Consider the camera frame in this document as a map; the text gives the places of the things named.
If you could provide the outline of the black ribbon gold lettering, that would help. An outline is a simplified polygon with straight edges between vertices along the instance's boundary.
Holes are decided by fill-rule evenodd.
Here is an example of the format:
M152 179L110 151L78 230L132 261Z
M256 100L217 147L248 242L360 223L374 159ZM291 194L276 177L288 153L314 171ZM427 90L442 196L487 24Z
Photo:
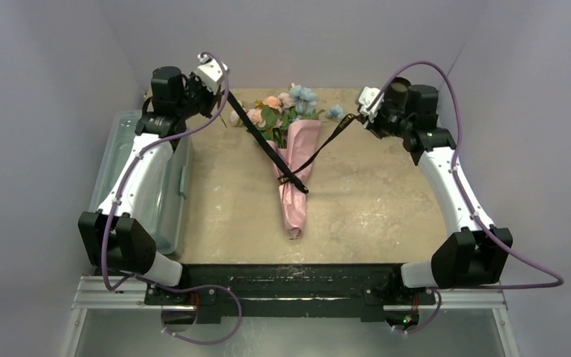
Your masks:
M308 194L309 189L303 183L303 180L297 176L297 174L310 167L320 154L321 150L324 149L333 140L335 140L353 121L361 119L360 115L355 115L352 113L345 115L343 120L341 120L336 126L333 133L322 143L322 145L312 154L312 156L295 171L292 171L285 163L285 160L281 157L279 152L271 147L268 141L263 138L262 133L251 123L250 118L244 112L242 105L239 104L239 101L234 96L234 94L229 92L226 98L228 104L230 104L235 113L240 116L240 120L244 124L247 131L252 134L255 141L259 144L260 148L269 157L272 163L277 166L277 169L281 171L281 175L277 177L279 184L293 184L303 194Z

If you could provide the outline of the artificial flower bouquet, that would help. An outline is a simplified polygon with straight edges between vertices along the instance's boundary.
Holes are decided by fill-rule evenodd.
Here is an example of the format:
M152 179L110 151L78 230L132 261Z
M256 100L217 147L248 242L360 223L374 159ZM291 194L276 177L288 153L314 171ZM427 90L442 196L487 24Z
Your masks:
M268 95L250 104L239 100L238 104L265 140L285 149L292 132L290 125L320 118L323 110L317 108L318 101L319 96L313 89L291 83L288 91Z

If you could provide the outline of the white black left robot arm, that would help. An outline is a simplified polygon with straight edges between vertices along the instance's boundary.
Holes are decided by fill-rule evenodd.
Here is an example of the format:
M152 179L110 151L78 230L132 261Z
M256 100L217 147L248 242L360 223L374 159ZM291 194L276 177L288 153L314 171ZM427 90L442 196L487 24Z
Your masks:
M118 176L101 202L78 220L89 262L104 275L117 271L164 285L164 296L174 304L190 299L192 284L182 277L183 265L171 258L186 199L181 183L192 133L186 122L196 115L212 120L222 111L229 73L214 61L190 74L174 66L152 72L130 148L123 158L106 159Z

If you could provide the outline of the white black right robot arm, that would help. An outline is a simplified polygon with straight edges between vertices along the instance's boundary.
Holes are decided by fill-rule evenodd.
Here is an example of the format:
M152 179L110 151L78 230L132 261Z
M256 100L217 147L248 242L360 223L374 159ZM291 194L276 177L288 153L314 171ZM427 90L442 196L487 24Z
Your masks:
M457 145L448 129L438 126L438 91L433 86L400 80L385 91L364 87L358 112L364 128L377 138L396 137L420 169L436 197L448 238L421 263L405 263L390 279L387 291L404 303L417 288L468 288L496 283L512 246L508 228L498 228L480 208L461 164L453 159Z

